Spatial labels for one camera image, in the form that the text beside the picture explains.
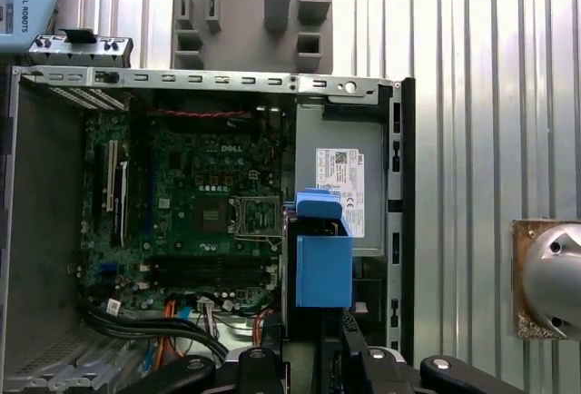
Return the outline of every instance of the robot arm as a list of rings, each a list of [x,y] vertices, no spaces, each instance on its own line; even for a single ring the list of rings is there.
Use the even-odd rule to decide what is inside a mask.
[[[357,322],[344,313],[340,361],[333,386],[327,392],[366,394],[522,394],[461,360],[432,356],[421,362],[420,371],[410,367],[395,350],[369,347]],[[187,387],[191,394],[288,392],[291,369],[278,355],[281,344],[233,350],[221,367],[212,360],[189,356],[176,360],[141,379],[120,394],[171,394]]]

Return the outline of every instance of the metal wall panel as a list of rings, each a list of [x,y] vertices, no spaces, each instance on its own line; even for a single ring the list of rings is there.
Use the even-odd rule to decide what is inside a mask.
[[[577,342],[513,335],[510,232],[581,209],[579,0],[333,3],[335,74],[417,78],[416,364],[581,392]]]

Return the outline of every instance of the black cable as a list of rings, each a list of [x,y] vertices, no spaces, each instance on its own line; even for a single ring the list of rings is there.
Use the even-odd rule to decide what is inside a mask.
[[[118,330],[115,327],[111,326],[103,326],[94,320],[85,320],[87,325],[102,335],[118,338],[122,340],[152,340],[157,339],[159,337],[179,337],[185,338],[188,340],[194,340],[202,345],[206,346],[208,349],[212,351],[216,356],[219,357],[220,360],[225,360],[228,351],[224,348],[224,346],[214,339],[208,339],[208,337],[200,335],[194,332],[187,332],[187,331],[176,331],[176,330],[137,330],[130,328],[123,328],[123,330]]]
[[[95,311],[94,308],[86,310],[83,318],[91,327],[98,327],[109,333],[116,332],[123,335],[148,335],[149,338],[160,336],[175,336],[196,340],[204,346],[216,351],[219,356],[228,353],[228,349],[223,344],[212,338],[212,336],[203,332],[191,322],[183,323],[182,319],[141,319],[133,320],[125,317],[115,317],[111,314],[103,313],[101,310]]]
[[[83,310],[91,314],[93,317],[96,317],[103,322],[111,322],[115,325],[123,325],[128,327],[135,327],[135,326],[143,326],[144,324],[155,324],[155,323],[163,323],[164,326],[166,325],[173,325],[176,329],[182,329],[183,327],[197,330],[200,333],[203,333],[203,329],[199,326],[196,326],[195,323],[180,318],[145,318],[145,319],[130,319],[123,316],[115,316],[113,314],[109,314],[105,310],[97,308],[95,306],[84,305],[82,307]]]

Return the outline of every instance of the power supply label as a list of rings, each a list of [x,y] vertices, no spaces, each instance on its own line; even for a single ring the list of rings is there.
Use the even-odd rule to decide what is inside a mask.
[[[357,149],[317,149],[317,188],[339,195],[353,238],[365,236],[365,156]]]

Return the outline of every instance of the motherboard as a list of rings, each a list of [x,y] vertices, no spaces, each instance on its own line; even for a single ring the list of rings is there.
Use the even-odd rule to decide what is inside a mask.
[[[161,310],[209,292],[243,310],[278,287],[281,141],[248,117],[89,113],[76,273],[93,299]]]

